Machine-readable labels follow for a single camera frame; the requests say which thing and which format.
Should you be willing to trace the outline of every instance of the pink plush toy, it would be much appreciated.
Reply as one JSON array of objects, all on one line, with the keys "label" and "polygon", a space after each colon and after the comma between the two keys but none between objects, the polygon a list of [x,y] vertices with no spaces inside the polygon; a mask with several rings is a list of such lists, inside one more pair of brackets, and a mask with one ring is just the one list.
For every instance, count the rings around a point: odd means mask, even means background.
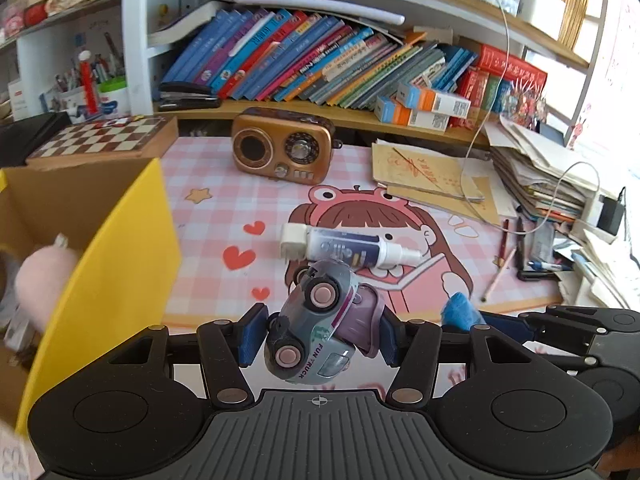
[{"label": "pink plush toy", "polygon": [[20,307],[40,333],[47,329],[51,314],[77,263],[78,256],[66,247],[66,240],[59,242],[56,239],[56,245],[35,251],[20,267],[15,277],[15,293]]}]

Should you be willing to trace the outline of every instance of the red heart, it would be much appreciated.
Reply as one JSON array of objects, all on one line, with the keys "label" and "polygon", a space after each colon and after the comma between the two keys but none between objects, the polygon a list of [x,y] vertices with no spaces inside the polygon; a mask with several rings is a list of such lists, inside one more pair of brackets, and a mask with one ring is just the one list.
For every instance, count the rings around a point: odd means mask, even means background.
[{"label": "red heart", "polygon": [[251,295],[258,301],[266,300],[270,294],[271,291],[269,290],[268,286],[265,286],[263,288],[258,288],[255,286],[251,289]]},{"label": "red heart", "polygon": [[244,224],[243,229],[245,233],[260,236],[264,232],[264,222],[257,220],[253,224]]},{"label": "red heart", "polygon": [[252,250],[240,252],[235,245],[227,247],[222,253],[222,260],[229,270],[242,269],[251,265],[255,260],[255,253]]}]

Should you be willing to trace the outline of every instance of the chessboard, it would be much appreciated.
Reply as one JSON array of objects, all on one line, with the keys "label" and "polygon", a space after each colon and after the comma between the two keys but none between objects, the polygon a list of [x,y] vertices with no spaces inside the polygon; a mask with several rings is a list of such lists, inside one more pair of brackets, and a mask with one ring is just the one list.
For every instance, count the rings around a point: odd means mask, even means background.
[{"label": "chessboard", "polygon": [[114,158],[152,158],[164,155],[177,137],[175,118],[135,116],[75,124],[39,147],[27,164],[60,168]]}]

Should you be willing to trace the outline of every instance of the yellow star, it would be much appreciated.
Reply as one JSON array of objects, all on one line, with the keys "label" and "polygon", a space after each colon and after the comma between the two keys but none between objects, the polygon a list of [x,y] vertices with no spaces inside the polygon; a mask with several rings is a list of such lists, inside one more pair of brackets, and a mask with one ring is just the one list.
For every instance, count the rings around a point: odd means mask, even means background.
[{"label": "yellow star", "polygon": [[185,200],[191,200],[194,204],[199,204],[203,200],[213,198],[209,192],[208,187],[203,189],[192,189],[191,192],[185,197]]}]

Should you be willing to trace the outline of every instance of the blue plush toy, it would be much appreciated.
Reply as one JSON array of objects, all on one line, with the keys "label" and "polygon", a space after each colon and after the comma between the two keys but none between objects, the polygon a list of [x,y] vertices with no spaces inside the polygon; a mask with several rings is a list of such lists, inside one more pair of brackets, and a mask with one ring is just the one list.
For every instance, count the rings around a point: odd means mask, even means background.
[{"label": "blue plush toy", "polygon": [[475,324],[484,323],[482,315],[476,310],[462,292],[456,292],[442,309],[443,325],[452,325],[468,332]]}]

